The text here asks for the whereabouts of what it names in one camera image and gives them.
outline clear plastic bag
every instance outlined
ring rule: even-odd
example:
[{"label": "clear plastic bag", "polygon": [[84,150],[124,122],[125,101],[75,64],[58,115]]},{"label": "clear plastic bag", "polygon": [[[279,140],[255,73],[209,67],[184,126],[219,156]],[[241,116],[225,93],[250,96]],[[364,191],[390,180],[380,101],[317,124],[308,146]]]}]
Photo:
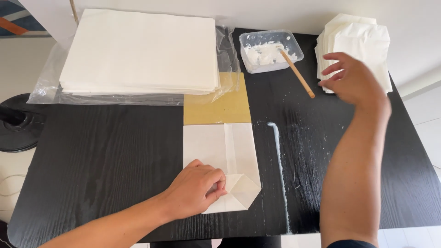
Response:
[{"label": "clear plastic bag", "polygon": [[[232,32],[234,28],[216,26],[217,63],[220,75],[220,89],[214,93],[192,96],[188,101],[206,104],[215,101],[223,94],[239,89],[240,66],[234,48]],[[74,105],[167,105],[183,106],[183,94],[112,94],[80,96],[62,92],[60,74],[69,53],[69,42],[57,43],[52,48],[40,77],[27,103],[34,104],[74,104]]]}]

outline white glue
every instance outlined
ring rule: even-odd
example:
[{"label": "white glue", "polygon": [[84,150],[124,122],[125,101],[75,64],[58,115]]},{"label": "white glue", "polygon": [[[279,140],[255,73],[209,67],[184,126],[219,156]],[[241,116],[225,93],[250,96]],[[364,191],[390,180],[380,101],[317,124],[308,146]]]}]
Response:
[{"label": "white glue", "polygon": [[[283,44],[274,41],[269,41],[254,46],[248,45],[244,47],[244,49],[248,60],[252,65],[266,65],[286,62],[279,52],[279,49],[285,51],[287,55],[289,51],[289,48],[285,48]],[[288,57],[290,57],[292,60],[297,59],[295,53],[288,55]]]}]

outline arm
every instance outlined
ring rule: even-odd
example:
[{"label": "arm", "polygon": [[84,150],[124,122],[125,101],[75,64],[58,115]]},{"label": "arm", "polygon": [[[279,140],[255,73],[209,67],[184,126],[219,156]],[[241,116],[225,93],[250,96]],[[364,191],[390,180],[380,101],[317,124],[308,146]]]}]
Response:
[{"label": "arm", "polygon": [[322,247],[338,240],[361,240],[378,246],[381,160],[390,102],[372,73],[344,53],[323,71],[343,69],[319,85],[355,105],[354,117],[338,143],[326,172],[320,205]]},{"label": "arm", "polygon": [[[215,183],[217,190],[206,195]],[[128,248],[165,223],[204,212],[224,194],[222,170],[194,160],[161,194],[75,228],[40,248]]]}]

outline person's left hand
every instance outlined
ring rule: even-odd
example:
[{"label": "person's left hand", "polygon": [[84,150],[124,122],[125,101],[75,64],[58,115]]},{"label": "person's left hand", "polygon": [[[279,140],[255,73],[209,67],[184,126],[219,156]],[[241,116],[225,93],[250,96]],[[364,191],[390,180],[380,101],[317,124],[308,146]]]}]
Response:
[{"label": "person's left hand", "polygon": [[[204,212],[219,197],[226,195],[225,182],[221,169],[195,159],[158,197],[167,206],[171,220],[183,219]],[[217,184],[217,189],[207,194],[213,184]]]}]

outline forearm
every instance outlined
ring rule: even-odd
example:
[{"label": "forearm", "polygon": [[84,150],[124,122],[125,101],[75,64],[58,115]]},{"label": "forearm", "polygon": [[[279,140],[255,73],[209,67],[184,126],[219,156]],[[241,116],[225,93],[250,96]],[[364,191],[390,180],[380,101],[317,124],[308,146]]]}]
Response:
[{"label": "forearm", "polygon": [[389,102],[355,108],[354,118],[334,151],[323,182],[320,227],[325,242],[348,239],[351,233],[352,239],[376,245],[381,160],[389,116]]},{"label": "forearm", "polygon": [[169,222],[158,196],[64,233],[41,248],[128,248]]}]

